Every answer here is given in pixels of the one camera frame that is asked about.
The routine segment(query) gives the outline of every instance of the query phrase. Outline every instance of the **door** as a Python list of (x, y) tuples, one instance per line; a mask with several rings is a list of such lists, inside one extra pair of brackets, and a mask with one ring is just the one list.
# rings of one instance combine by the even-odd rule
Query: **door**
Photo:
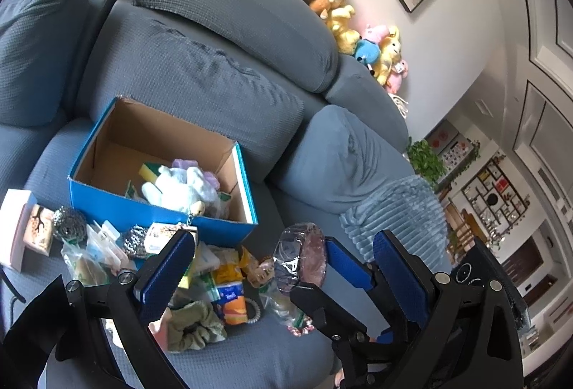
[(533, 237), (529, 237), (501, 266), (515, 287), (519, 287), (541, 265), (543, 265), (541, 253)]

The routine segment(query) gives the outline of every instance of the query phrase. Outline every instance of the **green plant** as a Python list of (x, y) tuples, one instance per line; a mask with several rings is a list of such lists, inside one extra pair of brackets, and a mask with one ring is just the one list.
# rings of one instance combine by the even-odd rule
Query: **green plant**
[(442, 160), (432, 151), (426, 140), (420, 140), (408, 144), (408, 158), (416, 174), (426, 179), (435, 189), (440, 176), (446, 173)]

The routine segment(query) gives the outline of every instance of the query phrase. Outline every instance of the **yellow plush toy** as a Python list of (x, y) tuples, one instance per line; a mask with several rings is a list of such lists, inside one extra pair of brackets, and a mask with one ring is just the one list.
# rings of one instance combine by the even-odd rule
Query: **yellow plush toy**
[(340, 53), (353, 55), (356, 51), (356, 44), (360, 40), (360, 34), (356, 30), (346, 29), (334, 38)]
[(348, 21), (355, 13), (356, 11), (351, 5), (346, 5), (323, 12), (320, 15), (320, 18), (334, 35), (340, 53), (354, 54), (354, 50), (356, 50), (360, 34), (356, 30), (348, 28)]
[(374, 77), (380, 85), (385, 85), (392, 70), (392, 65), (400, 61), (402, 45), (399, 41), (400, 32), (397, 27), (390, 28), (390, 35), (380, 43), (380, 58), (372, 67)]

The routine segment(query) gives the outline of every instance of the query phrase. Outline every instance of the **light blue pillow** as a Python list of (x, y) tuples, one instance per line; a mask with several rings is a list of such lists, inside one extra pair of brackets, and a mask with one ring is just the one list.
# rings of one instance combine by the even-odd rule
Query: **light blue pillow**
[(52, 121), (87, 8), (88, 0), (0, 2), (0, 123)]
[(350, 111), (329, 105), (314, 115), (299, 145), (271, 173), (280, 190), (341, 214), (383, 184), (414, 174), (386, 140)]

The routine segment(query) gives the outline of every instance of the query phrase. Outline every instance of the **sofa armrest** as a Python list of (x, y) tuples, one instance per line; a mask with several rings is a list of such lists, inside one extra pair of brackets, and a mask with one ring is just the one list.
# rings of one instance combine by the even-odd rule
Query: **sofa armrest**
[(355, 114), (400, 153), (406, 151), (406, 121), (384, 88), (352, 56), (339, 55), (336, 76), (323, 96), (327, 102)]

